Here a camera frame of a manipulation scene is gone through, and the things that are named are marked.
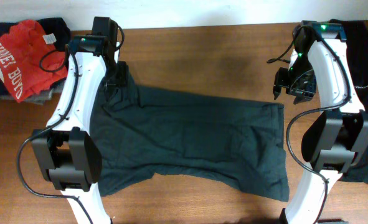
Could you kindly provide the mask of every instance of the folded clothes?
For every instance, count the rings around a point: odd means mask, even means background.
[[[65,51],[65,45],[68,44],[71,39],[70,29],[67,27],[65,21],[60,17],[56,17],[40,19],[38,20],[38,22],[47,35],[55,35],[55,48],[61,52]],[[17,22],[0,22],[0,37],[4,34],[9,33],[9,29],[17,24]],[[4,83],[1,80],[0,95],[9,95],[8,90],[5,88]]]
[[[57,81],[49,90],[42,90],[40,94],[31,95],[24,100],[27,103],[43,105],[47,100],[52,99],[54,93],[61,93],[64,87],[64,80]],[[0,95],[0,100],[15,100],[11,95]]]
[[[218,180],[288,201],[283,105],[137,86],[128,76],[128,86],[110,97],[101,84],[93,106],[101,195],[158,173]]]
[[[17,102],[49,89],[51,84],[67,76],[66,68],[54,73],[40,69],[40,59],[55,50],[54,45],[45,43],[44,35],[38,22],[26,20],[0,37],[0,79]],[[56,52],[42,65],[52,70],[60,67],[64,59],[63,52]]]

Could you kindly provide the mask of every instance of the wooden surface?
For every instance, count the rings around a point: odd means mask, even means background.
[[[272,86],[279,56],[291,42],[295,24],[126,30],[121,60],[135,81],[203,95],[273,101]],[[31,195],[16,174],[20,143],[34,128],[43,128],[59,97],[44,106],[0,101],[0,223],[75,223],[66,200]],[[282,94],[285,126],[296,114],[319,106],[318,96],[293,105]],[[299,157],[301,137],[317,114],[300,119],[291,142]],[[32,188],[55,193],[43,180],[31,147],[22,155],[23,173]],[[302,168],[286,155],[290,198]],[[261,223],[277,218],[287,203],[241,193],[221,182],[183,175],[155,175],[103,198],[113,223]],[[368,223],[368,185],[338,182],[329,194],[322,218]]]

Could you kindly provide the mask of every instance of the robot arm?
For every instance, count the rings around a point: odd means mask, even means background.
[[[73,97],[66,118],[51,132],[32,141],[32,147],[45,180],[53,183],[63,195],[74,196],[83,208],[68,198],[79,224],[109,224],[110,217],[103,208],[98,189],[102,159],[90,137],[90,118],[101,82],[107,86],[126,84],[124,62],[118,62],[118,25],[107,17],[94,18],[92,34],[78,35],[69,43],[68,75],[57,108],[47,126],[59,122]],[[73,57],[77,60],[76,71]],[[75,73],[79,75],[74,92]],[[68,143],[69,150],[61,149]]]
[[[321,107],[340,105],[350,92],[351,99],[336,110],[324,111],[303,136],[301,152],[306,166],[328,179],[327,191],[356,164],[368,145],[368,114],[352,84],[346,59],[346,36],[340,24],[302,23],[310,26],[340,58],[345,73],[334,55],[303,29],[295,37],[289,69],[280,68],[275,77],[275,99],[281,88],[295,95],[295,104],[312,99],[318,84]],[[304,170],[297,192],[284,208],[282,223],[314,223],[320,214],[325,195],[324,180]]]

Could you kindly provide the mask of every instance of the clothing tag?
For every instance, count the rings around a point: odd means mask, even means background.
[[[53,44],[57,41],[54,34],[43,35],[42,38],[44,38],[46,44]]]

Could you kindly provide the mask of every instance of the navy clothing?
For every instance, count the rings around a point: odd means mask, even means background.
[[[368,30],[362,21],[338,21],[347,36],[347,62],[357,95],[368,113]],[[368,147],[359,163],[343,174],[341,181],[368,184]]]
[[[106,97],[100,85],[90,135],[103,158],[99,188],[111,195],[162,175],[221,181],[287,202],[283,105],[137,86]]]

